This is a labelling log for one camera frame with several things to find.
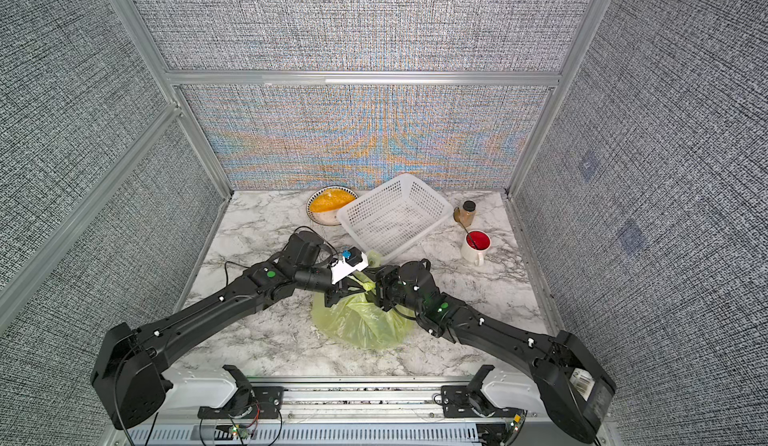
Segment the white perforated plastic basket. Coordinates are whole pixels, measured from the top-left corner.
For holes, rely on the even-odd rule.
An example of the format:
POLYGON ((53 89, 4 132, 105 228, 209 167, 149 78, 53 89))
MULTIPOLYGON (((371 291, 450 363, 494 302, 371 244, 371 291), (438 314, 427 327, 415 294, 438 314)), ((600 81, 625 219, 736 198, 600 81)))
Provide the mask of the white perforated plastic basket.
POLYGON ((341 208, 337 218, 362 251, 391 262, 452 215, 443 195, 411 174, 401 174, 341 208))

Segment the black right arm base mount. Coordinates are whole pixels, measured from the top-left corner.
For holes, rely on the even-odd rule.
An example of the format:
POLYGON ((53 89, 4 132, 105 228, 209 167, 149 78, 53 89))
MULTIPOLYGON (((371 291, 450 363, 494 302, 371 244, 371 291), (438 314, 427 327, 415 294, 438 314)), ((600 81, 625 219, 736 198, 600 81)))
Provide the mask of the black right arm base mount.
POLYGON ((497 407, 482 392, 482 385, 493 365, 483 365, 467 385, 443 385, 433 402, 440 406, 445 418, 524 418, 527 411, 512 407, 497 407))

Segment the iridescent metal spoon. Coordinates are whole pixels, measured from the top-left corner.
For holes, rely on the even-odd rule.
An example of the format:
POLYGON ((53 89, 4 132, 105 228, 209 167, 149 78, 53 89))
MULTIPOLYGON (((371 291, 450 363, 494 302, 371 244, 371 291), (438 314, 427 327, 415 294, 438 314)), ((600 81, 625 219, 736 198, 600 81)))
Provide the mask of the iridescent metal spoon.
POLYGON ((466 226, 466 224, 463 221, 463 216, 462 216, 461 209, 457 209, 455 211, 454 219, 463 228, 464 232, 466 233, 466 240, 467 240, 469 246, 474 248, 474 249, 476 249, 477 248, 477 244, 474 241, 473 237, 471 236, 471 233, 469 232, 468 227, 466 226))

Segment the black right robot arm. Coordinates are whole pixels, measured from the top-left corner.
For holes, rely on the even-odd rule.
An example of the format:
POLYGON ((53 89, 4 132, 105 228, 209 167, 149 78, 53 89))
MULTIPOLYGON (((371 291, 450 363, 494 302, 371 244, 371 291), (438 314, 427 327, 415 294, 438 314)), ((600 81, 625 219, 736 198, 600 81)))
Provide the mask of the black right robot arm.
POLYGON ((574 334, 532 333, 507 325, 440 291, 427 260, 383 266, 375 273, 375 303, 403 306, 430 335, 479 349, 525 373, 544 409, 562 431, 591 444, 616 393, 616 384, 574 334))

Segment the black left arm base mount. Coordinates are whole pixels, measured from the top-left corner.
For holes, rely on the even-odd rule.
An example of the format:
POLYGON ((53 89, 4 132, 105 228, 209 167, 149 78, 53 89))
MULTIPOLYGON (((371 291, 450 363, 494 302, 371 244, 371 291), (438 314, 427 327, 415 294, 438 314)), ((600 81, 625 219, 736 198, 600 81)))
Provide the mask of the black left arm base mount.
POLYGON ((226 393, 225 401, 216 407, 202 405, 199 419, 277 419, 281 414, 285 388, 282 386, 253 386, 244 373, 234 365, 224 365, 225 379, 234 390, 226 393))

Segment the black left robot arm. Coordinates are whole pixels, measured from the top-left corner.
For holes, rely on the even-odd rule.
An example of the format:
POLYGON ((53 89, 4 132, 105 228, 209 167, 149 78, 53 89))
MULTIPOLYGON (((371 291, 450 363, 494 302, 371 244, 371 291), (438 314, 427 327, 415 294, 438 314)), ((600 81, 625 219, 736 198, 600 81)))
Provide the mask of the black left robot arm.
POLYGON ((200 343, 296 290, 320 292, 334 304, 350 295, 352 275, 368 265, 358 248, 339 252, 316 232, 301 230, 281 251, 199 302, 138 328, 125 322, 112 327, 90 377, 112 425, 128 430, 156 413, 173 388, 164 372, 200 343))

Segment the spice jar black lid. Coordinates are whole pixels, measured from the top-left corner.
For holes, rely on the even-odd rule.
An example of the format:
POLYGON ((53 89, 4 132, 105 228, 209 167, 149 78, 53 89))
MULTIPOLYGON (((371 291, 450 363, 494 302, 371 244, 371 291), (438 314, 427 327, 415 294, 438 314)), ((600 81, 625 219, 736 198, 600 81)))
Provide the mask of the spice jar black lid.
POLYGON ((461 209, 463 221, 466 226, 470 228, 476 214, 476 203, 470 200, 464 201, 460 206, 454 209, 453 218, 455 217, 455 211, 457 209, 461 209))

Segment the bowl with orange food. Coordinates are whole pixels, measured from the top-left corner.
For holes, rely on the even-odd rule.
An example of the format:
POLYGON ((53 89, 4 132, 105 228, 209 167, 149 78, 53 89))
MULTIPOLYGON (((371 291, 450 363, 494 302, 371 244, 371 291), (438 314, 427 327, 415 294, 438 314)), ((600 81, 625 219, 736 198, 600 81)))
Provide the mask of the bowl with orange food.
POLYGON ((339 226, 338 212, 358 199, 358 195, 344 187, 331 186, 315 192, 308 200, 306 212, 311 221, 322 226, 339 226))

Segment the white mug red inside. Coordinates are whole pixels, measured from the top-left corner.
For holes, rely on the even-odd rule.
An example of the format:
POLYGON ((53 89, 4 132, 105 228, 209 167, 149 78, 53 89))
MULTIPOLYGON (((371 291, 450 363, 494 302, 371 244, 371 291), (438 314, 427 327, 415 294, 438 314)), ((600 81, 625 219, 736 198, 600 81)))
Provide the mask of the white mug red inside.
POLYGON ((491 238, 485 232, 469 231, 461 245, 461 256, 470 264, 481 267, 491 245, 491 238))

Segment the yellow-green avocado plastic bag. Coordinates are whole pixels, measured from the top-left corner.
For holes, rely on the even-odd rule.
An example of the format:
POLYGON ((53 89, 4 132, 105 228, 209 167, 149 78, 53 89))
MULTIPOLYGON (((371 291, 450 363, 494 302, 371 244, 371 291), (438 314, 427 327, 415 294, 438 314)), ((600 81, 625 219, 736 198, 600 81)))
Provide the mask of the yellow-green avocado plastic bag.
POLYGON ((348 276, 352 295, 332 306, 325 305, 325 295, 313 296, 311 318, 314 326, 327 337, 366 350, 388 350, 403 343, 415 326, 415 316, 402 306, 389 311, 374 303, 374 280, 363 272, 348 276))

